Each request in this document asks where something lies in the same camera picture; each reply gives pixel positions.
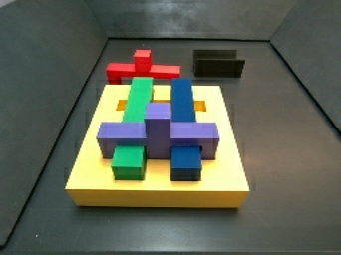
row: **black block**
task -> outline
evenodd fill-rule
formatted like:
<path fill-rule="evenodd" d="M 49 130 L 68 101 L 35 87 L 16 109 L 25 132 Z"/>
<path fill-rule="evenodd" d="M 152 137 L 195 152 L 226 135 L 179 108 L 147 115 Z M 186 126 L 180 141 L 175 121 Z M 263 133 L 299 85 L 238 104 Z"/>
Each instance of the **black block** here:
<path fill-rule="evenodd" d="M 196 77 L 239 78 L 245 60 L 238 60 L 235 50 L 194 50 L 192 71 Z"/>

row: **green cube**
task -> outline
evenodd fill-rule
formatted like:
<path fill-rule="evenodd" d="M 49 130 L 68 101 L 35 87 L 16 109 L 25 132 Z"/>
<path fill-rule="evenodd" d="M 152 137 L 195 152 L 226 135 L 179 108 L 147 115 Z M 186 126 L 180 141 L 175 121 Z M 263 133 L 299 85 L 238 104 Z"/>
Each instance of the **green cube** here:
<path fill-rule="evenodd" d="M 143 146 L 116 146 L 112 158 L 115 180 L 144 180 L 146 160 Z"/>

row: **wooden block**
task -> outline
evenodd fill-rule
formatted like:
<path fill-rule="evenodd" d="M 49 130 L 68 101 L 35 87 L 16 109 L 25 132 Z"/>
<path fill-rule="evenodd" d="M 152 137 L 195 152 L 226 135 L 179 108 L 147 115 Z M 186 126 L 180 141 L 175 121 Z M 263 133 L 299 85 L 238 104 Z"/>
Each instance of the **wooden block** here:
<path fill-rule="evenodd" d="M 154 86 L 154 99 L 171 99 L 171 86 Z M 80 206 L 128 207 L 239 207 L 249 193 L 228 116 L 218 86 L 192 86 L 194 99 L 204 101 L 206 112 L 196 121 L 216 122 L 219 144 L 215 160 L 202 161 L 200 181 L 171 181 L 171 162 L 147 160 L 143 181 L 115 180 L 111 161 L 101 158 L 96 134 L 101 122 L 119 122 L 119 100 L 128 98 L 130 86 L 104 87 L 87 135 L 65 186 Z"/>

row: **building block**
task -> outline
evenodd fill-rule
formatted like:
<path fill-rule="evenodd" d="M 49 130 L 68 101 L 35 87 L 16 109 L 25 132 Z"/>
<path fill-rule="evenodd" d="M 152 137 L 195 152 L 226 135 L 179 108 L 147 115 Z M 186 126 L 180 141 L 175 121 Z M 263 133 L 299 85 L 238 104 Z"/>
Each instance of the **building block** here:
<path fill-rule="evenodd" d="M 215 123 L 171 123 L 171 146 L 199 146 L 202 159 L 215 159 L 218 142 Z"/>
<path fill-rule="evenodd" d="M 143 146 L 116 146 L 112 160 L 115 180 L 144 180 L 146 148 Z"/>
<path fill-rule="evenodd" d="M 152 99 L 154 79 L 134 78 L 128 101 L 126 105 L 123 122 L 142 122 L 146 115 L 147 103 Z"/>
<path fill-rule="evenodd" d="M 215 159 L 219 135 L 215 123 L 171 123 L 170 104 L 163 114 L 154 113 L 148 104 L 144 123 L 100 124 L 97 143 L 103 158 L 112 158 L 115 146 L 147 147 L 148 159 L 170 159 L 171 146 L 196 145 L 200 158 Z"/>
<path fill-rule="evenodd" d="M 152 51 L 136 50 L 134 54 L 135 71 L 148 72 L 152 66 Z"/>
<path fill-rule="evenodd" d="M 196 77 L 239 78 L 245 60 L 236 59 L 235 50 L 194 50 L 192 70 Z"/>
<path fill-rule="evenodd" d="M 179 77 L 180 66 L 154 65 L 152 51 L 136 50 L 132 64 L 109 63 L 107 66 L 107 79 L 111 84 L 120 84 L 121 77 L 152 77 L 171 79 Z"/>
<path fill-rule="evenodd" d="M 200 180 L 199 146 L 172 146 L 170 150 L 170 180 Z"/>
<path fill-rule="evenodd" d="M 154 85 L 154 100 L 171 99 L 171 86 Z M 111 160 L 101 158 L 95 140 L 101 122 L 119 122 L 115 111 L 119 100 L 127 100 L 128 85 L 107 85 L 93 117 L 65 190 L 79 206 L 236 208 L 242 205 L 249 185 L 242 168 L 235 138 L 219 86 L 192 86 L 195 100 L 204 101 L 206 111 L 196 121 L 215 122 L 219 145 L 215 160 L 202 161 L 200 181 L 171 181 L 168 160 L 147 160 L 144 181 L 115 181 Z"/>
<path fill-rule="evenodd" d="M 170 158 L 171 104 L 148 103 L 146 113 L 147 154 L 150 159 Z"/>
<path fill-rule="evenodd" d="M 103 158 L 112 158 L 116 146 L 147 146 L 146 123 L 103 122 L 96 136 Z"/>
<path fill-rule="evenodd" d="M 134 78 L 123 122 L 142 122 L 146 115 L 147 103 L 154 94 L 154 79 Z M 112 158 L 115 179 L 144 179 L 146 148 L 143 146 L 116 146 Z"/>
<path fill-rule="evenodd" d="M 171 79 L 171 121 L 195 122 L 191 80 Z"/>

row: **gray wall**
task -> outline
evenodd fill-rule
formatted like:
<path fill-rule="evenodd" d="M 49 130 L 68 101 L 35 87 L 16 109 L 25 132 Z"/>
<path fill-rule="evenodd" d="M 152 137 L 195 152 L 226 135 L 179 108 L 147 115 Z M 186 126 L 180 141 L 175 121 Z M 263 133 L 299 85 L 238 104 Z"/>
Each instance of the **gray wall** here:
<path fill-rule="evenodd" d="M 341 1 L 299 0 L 271 44 L 341 130 Z"/>
<path fill-rule="evenodd" d="M 297 0 L 87 0 L 113 38 L 270 40 Z"/>
<path fill-rule="evenodd" d="M 105 42 L 83 0 L 0 8 L 0 246 Z"/>

